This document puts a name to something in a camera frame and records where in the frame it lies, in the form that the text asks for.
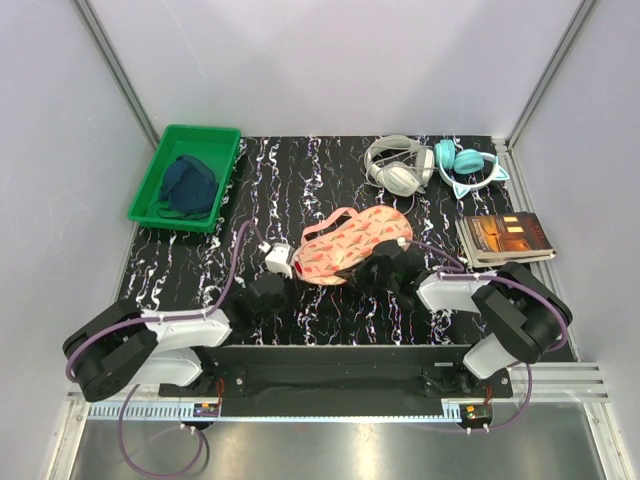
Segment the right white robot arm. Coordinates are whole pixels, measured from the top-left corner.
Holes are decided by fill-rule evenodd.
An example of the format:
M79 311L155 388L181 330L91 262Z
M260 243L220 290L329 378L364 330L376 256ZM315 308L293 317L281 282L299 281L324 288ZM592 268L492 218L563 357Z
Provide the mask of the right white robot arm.
M456 310L484 318L487 337L452 365L423 371L425 386L441 397L484 394L494 374L517 364L530 366L569 340L572 312L519 263L469 273L451 259L433 270L418 267L401 242L385 241L336 275L364 293L392 293L409 312Z

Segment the navy blue bra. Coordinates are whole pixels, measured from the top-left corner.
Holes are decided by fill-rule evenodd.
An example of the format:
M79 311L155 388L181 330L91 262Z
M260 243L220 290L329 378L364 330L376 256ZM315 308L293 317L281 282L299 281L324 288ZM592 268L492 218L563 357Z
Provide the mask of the navy blue bra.
M165 170L157 203L164 219L202 220L214 206L219 190L215 173L191 155L179 155Z

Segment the pink mesh laundry bag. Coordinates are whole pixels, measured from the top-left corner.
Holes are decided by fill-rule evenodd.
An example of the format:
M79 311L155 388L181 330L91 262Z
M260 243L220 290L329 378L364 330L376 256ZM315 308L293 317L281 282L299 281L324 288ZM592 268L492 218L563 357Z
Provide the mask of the pink mesh laundry bag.
M413 229L406 216L390 206L376 205L362 211L339 208L328 219L303 230L292 258L293 273L309 284L342 285L347 281L336 277L337 271L360 264L376 245L400 237L409 242ZM302 278L295 271L295 260L302 267Z

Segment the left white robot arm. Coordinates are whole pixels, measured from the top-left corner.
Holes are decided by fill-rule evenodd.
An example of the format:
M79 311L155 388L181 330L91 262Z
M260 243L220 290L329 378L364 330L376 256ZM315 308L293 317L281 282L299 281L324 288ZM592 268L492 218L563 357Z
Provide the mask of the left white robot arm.
M288 293L283 277L267 273L232 291L218 308L154 311L119 300L64 341L65 374L92 403L135 384L206 395L216 372L200 351L250 336L260 318L288 306Z

